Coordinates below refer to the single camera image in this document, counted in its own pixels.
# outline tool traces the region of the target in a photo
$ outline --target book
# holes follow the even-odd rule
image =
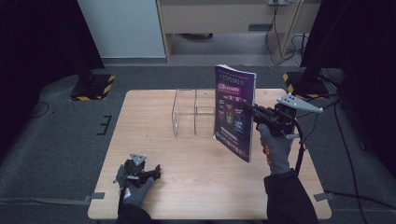
[[[218,64],[215,75],[215,137],[236,156],[250,162],[253,117],[244,109],[244,103],[254,105],[256,74]]]

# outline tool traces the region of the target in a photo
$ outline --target glove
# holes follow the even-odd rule
[[[257,126],[261,135],[263,152],[267,156],[267,162],[270,166],[271,175],[280,175],[290,170],[289,154],[291,142],[286,136],[274,137],[270,134],[268,127],[261,123]]]
[[[119,182],[120,189],[122,189],[124,181],[125,181],[124,165],[120,166],[120,168],[117,172],[116,179]],[[145,199],[147,192],[151,188],[152,184],[154,184],[154,178],[150,177],[146,181],[146,183],[143,184],[140,188],[135,187],[133,184],[128,185],[128,187],[125,190],[122,204],[132,204],[132,205],[140,207]]]

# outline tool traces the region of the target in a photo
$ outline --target person's right hand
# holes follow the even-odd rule
[[[280,175],[290,170],[289,154],[293,139],[286,136],[274,137],[270,134],[268,127],[261,123],[257,126],[261,135],[263,152],[267,156],[271,175]]]

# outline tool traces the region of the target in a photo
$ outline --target gray carpet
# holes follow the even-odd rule
[[[257,73],[257,88],[286,89],[282,75],[296,67],[233,66]],[[0,167],[0,198],[52,198],[82,200],[94,191],[125,93],[149,89],[206,89],[215,87],[212,66],[108,67],[116,78],[103,101],[71,102],[69,94],[78,77],[71,76],[43,89],[32,118],[26,123],[12,151]],[[336,96],[314,100],[329,105]],[[106,135],[101,123],[112,116]],[[360,194],[396,206],[396,181],[373,152],[362,151],[360,141],[343,109],[337,106]],[[311,132],[315,115],[299,119],[305,134]],[[318,116],[306,147],[323,188],[354,194],[346,150],[338,131],[333,107]],[[395,210],[361,200],[368,223],[394,223]],[[363,223],[355,198],[337,196],[330,201],[332,217],[320,223]],[[0,204],[0,223],[95,223],[88,206]]]

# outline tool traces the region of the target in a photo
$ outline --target white wall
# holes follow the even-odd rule
[[[102,58],[165,58],[155,0],[78,0]]]

